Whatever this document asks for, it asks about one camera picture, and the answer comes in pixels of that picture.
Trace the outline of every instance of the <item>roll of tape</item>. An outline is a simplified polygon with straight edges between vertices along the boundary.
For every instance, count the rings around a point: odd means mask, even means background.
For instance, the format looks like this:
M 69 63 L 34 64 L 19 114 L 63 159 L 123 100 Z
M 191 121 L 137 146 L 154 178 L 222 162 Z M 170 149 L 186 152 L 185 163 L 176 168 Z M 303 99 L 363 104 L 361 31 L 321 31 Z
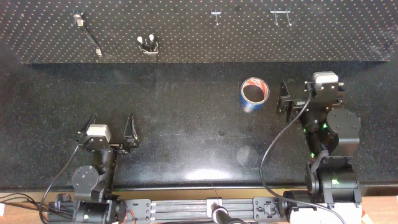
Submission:
M 257 110 L 264 106 L 268 97 L 268 85 L 260 78 L 248 78 L 241 85 L 239 98 L 241 99 L 246 112 Z

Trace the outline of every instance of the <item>black tabletop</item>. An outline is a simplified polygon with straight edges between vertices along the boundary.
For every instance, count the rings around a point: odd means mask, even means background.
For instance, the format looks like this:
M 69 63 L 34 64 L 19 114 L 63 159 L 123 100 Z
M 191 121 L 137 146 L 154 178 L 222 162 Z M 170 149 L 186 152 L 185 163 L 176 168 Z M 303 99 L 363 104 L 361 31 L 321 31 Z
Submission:
M 395 62 L 43 64 L 6 66 L 0 83 L 0 190 L 43 190 L 75 148 L 75 134 L 94 113 L 113 141 L 132 113 L 141 145 L 118 158 L 116 189 L 255 187 L 259 163 L 286 125 L 277 115 L 279 82 L 303 92 L 314 72 L 344 82 L 345 108 L 361 117 L 353 165 L 363 184 L 398 177 Z M 238 98 L 248 77 L 267 82 L 263 108 L 245 113 Z M 81 151 L 54 189 L 91 163 Z M 302 185 L 310 159 L 301 125 L 293 125 L 266 162 L 274 186 Z

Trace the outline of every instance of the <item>wooden surface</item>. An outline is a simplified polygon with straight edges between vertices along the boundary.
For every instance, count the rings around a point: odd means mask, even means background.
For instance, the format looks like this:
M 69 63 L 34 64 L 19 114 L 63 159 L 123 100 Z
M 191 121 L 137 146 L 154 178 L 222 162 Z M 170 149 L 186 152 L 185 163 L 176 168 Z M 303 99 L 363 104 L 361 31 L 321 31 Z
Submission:
M 197 194 L 197 191 L 187 191 L 190 194 L 195 193 Z M 252 192 L 252 190 L 238 190 L 238 193 L 236 194 L 237 197 L 235 198 L 243 198 L 243 196 L 247 196 L 246 198 L 252 198 L 252 194 L 249 194 L 248 192 Z M 128 195 L 131 192 L 123 192 L 124 195 Z M 228 193 L 231 192 L 225 192 L 224 190 L 218 190 L 217 193 L 219 194 L 219 197 L 223 198 L 230 198 L 228 197 Z M 151 200 L 168 200 L 171 197 L 173 197 L 174 193 L 173 191 L 168 191 L 167 194 L 163 192 L 162 195 L 156 195 L 150 193 L 150 192 L 135 192 L 134 194 L 139 194 L 139 195 L 151 195 L 151 197 L 148 197 Z M 31 193 L 29 194 L 31 197 L 33 197 L 35 200 L 38 200 L 37 197 L 41 195 L 41 193 Z M 393 196 L 393 197 L 363 197 L 363 209 L 366 211 L 366 213 L 369 215 L 373 223 L 380 223 L 380 224 L 391 224 L 391 223 L 398 223 L 398 198 Z M 5 207 L 4 211 L 4 216 L 0 217 L 0 223 L 29 223 L 29 224 L 40 224 L 40 218 L 39 218 L 39 213 L 36 211 L 32 210 L 26 210 L 23 208 L 16 208 L 16 207 L 11 207 L 7 206 Z

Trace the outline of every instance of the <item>pegboard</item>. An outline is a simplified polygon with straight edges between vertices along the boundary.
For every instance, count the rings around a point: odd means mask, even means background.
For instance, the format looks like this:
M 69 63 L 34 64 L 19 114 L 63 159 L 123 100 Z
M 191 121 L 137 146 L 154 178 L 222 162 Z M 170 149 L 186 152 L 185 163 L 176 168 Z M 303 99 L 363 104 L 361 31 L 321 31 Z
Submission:
M 385 1 L 1 1 L 0 39 L 22 63 L 388 60 L 398 8 Z M 270 9 L 290 9 L 287 18 Z M 84 11 L 104 57 L 73 24 Z M 221 11 L 219 25 L 211 11 Z M 156 60 L 138 36 L 159 38 Z

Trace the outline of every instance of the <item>speckled black surface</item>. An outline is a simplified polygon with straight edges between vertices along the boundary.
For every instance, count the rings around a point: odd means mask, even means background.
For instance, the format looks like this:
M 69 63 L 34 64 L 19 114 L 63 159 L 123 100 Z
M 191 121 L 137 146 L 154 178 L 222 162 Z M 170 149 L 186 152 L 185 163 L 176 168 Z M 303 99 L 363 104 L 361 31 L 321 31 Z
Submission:
M 0 83 L 0 190 L 43 190 L 74 149 L 74 134 L 93 112 L 120 139 L 133 113 L 141 146 L 119 157 L 115 188 L 257 186 L 266 146 L 286 125 L 275 114 L 279 81 L 292 95 L 312 73 L 332 70 L 348 90 L 346 108 L 361 117 L 354 167 L 364 184 L 398 177 L 396 63 L 297 62 L 207 64 L 3 65 Z M 239 84 L 265 80 L 266 105 L 243 112 Z M 310 153 L 299 124 L 268 159 L 273 185 L 303 182 Z M 79 152 L 54 189 L 90 164 Z

